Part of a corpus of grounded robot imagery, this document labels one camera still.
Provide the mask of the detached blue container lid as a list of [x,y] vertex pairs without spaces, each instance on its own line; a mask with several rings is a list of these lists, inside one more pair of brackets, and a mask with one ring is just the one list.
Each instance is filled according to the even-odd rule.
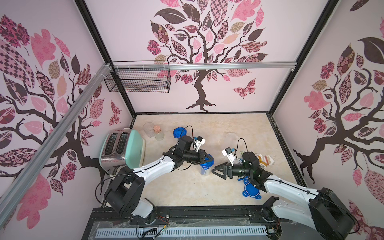
[[243,183],[244,183],[244,190],[242,192],[242,195],[244,197],[254,198],[256,200],[261,200],[262,199],[262,196],[260,195],[260,190],[257,189],[256,187],[254,187],[250,183],[249,177],[245,177],[243,179]]

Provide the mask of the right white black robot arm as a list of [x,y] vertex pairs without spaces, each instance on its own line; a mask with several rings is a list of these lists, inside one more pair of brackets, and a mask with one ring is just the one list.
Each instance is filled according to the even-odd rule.
[[356,233],[354,226],[358,220],[332,190],[310,189],[287,182],[268,172],[261,157],[253,152],[244,152],[239,164],[235,163],[236,156],[230,150],[225,150],[224,155],[229,162],[215,166],[213,174],[224,180],[246,179],[254,188],[272,194],[261,207],[265,221],[293,221],[317,230],[326,240],[344,240]]

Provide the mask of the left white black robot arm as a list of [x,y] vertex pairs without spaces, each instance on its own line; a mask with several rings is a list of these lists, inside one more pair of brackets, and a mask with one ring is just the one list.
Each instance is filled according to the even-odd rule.
[[205,142],[201,136],[192,138],[185,135],[162,157],[150,164],[135,169],[128,166],[118,168],[119,171],[110,177],[112,181],[104,193],[104,200],[120,217],[133,215],[152,222],[157,210],[154,204],[142,198],[145,186],[177,170],[185,162],[192,165],[211,163],[213,157],[202,149]]

